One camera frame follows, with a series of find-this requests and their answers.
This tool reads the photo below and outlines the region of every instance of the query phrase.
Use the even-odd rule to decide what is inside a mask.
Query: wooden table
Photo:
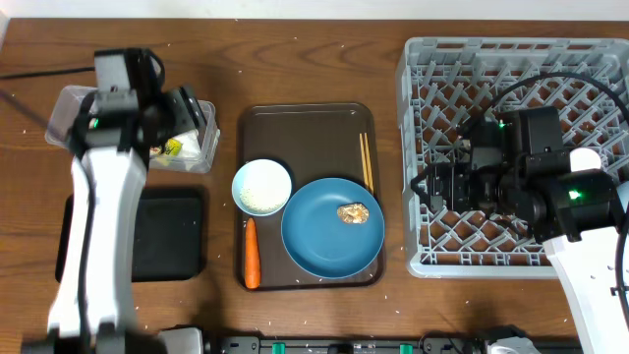
[[[531,336],[576,335],[558,281],[417,279],[402,245],[402,159],[394,70],[413,36],[623,37],[629,24],[536,22],[292,22],[250,20],[13,20],[1,72],[93,65],[93,51],[147,46],[166,65],[166,87],[190,83],[214,103],[222,129],[205,175],[151,170],[148,186],[203,185],[208,265],[195,279],[134,284],[139,326],[178,324],[265,336],[419,337],[517,325]],[[60,89],[94,86],[93,73],[1,83],[49,117]],[[250,106],[359,101],[373,113],[386,215],[386,273],[365,289],[248,293],[233,273],[231,180],[236,130]],[[70,156],[0,102],[0,351],[45,334],[57,292],[54,267]]]

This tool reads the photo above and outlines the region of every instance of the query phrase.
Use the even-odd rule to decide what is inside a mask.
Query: blue plate
[[[362,203],[370,211],[364,224],[346,224],[339,207]],[[282,217],[282,241],[303,270],[328,279],[365,269],[384,242],[384,216],[373,196],[354,182],[320,179],[300,189]]]

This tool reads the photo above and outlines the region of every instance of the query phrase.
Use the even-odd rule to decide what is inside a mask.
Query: gray dish rack
[[[455,127],[518,81],[544,72],[592,76],[629,101],[629,41],[568,38],[411,38],[396,71],[402,137],[402,208],[407,268],[416,277],[556,278],[543,248],[518,239],[480,211],[432,213],[409,182],[428,163],[465,159]],[[603,169],[624,181],[629,133],[604,93],[573,79],[548,79],[505,96],[493,112],[554,105],[563,142],[596,150]],[[512,223],[525,229],[519,219]]]

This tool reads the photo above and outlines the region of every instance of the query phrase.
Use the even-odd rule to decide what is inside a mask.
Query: green indicator light
[[[574,190],[573,191],[569,191],[568,195],[570,196],[570,199],[573,200],[573,201],[578,199],[578,198],[581,198],[581,193],[579,193],[579,191],[574,191]]]

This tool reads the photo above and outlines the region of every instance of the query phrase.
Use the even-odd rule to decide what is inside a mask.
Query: brown tray
[[[241,165],[258,158],[281,163],[293,180],[292,194],[325,177],[345,178],[364,185],[359,135],[367,132],[373,190],[377,199],[379,179],[373,117],[363,104],[254,107],[241,123]],[[271,216],[255,217],[261,267],[261,284],[255,291],[359,287],[375,284],[382,277],[384,249],[365,270],[347,278],[321,279],[302,270],[284,248],[281,235],[283,214],[284,209],[281,209]],[[244,226],[249,217],[239,211],[236,226],[236,278],[243,286]]]

